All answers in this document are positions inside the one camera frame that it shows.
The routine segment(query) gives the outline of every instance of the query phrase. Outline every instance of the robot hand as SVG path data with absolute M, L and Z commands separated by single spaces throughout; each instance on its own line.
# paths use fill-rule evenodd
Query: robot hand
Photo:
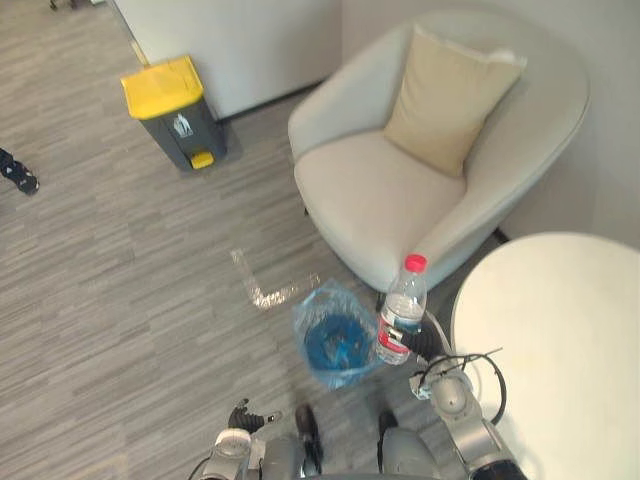
M 248 403 L 249 399 L 243 398 L 238 405 L 236 405 L 229 416 L 229 428 L 240 428 L 249 433 L 255 433 L 264 427 L 265 424 L 277 422 L 282 418 L 282 412 L 279 411 L 265 416 L 249 413 L 247 410 Z

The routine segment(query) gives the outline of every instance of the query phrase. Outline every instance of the red bottle cap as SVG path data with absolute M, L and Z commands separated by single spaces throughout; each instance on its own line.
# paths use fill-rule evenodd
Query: red bottle cap
M 404 259 L 404 268 L 413 273 L 422 273 L 427 268 L 427 259 L 422 255 L 412 253 Z

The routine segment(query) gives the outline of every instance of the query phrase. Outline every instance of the white table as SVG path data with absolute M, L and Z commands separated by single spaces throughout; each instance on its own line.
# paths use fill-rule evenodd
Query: white table
M 493 355 L 507 382 L 498 430 L 530 480 L 638 479 L 640 254 L 580 234 L 507 243 L 464 282 L 457 352 Z M 493 371 L 467 367 L 491 418 Z

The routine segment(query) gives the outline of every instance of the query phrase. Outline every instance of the cable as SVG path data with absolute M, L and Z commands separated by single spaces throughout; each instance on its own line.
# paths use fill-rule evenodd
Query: cable
M 200 460 L 200 462 L 198 463 L 198 465 L 196 465 L 196 468 L 194 468 L 191 471 L 191 475 L 189 475 L 189 477 L 187 478 L 187 480 L 193 480 L 193 476 L 196 474 L 196 472 L 198 470 L 200 470 L 200 468 L 202 467 L 202 465 L 204 465 L 204 463 L 209 460 L 211 458 L 211 455 L 209 455 L 208 457 L 204 457 L 202 460 Z
M 422 377 L 420 377 L 420 383 L 418 384 L 418 390 L 424 384 L 424 381 L 427 378 L 427 375 L 429 375 L 429 372 L 431 372 L 431 370 L 433 370 L 433 368 L 436 367 L 437 365 L 449 360 L 462 360 L 461 365 L 456 364 L 456 365 L 453 365 L 452 367 L 447 368 L 446 370 L 443 370 L 442 372 L 438 372 L 438 375 L 444 376 L 448 372 L 450 372 L 451 370 L 455 370 L 456 368 L 460 368 L 461 370 L 464 371 L 464 368 L 467 366 L 468 363 L 482 358 L 487 362 L 489 362 L 489 364 L 491 364 L 491 366 L 493 367 L 494 373 L 498 377 L 498 383 L 500 385 L 500 407 L 498 408 L 498 411 L 496 412 L 495 416 L 491 419 L 491 423 L 493 425 L 497 425 L 498 422 L 500 422 L 500 420 L 502 419 L 505 408 L 507 407 L 507 383 L 505 382 L 504 376 L 502 375 L 502 372 L 498 368 L 498 365 L 496 365 L 496 363 L 489 357 L 489 355 L 497 351 L 498 350 L 493 350 L 487 353 L 472 353 L 467 355 L 445 355 L 444 357 L 441 357 L 438 360 L 431 362 L 427 366 L 427 369 L 422 372 Z

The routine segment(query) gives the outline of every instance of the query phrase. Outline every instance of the blue plastic bag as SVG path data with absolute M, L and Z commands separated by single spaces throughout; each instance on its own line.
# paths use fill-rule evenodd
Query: blue plastic bag
M 314 290 L 293 315 L 298 350 L 330 389 L 356 383 L 380 365 L 375 319 L 335 280 Z

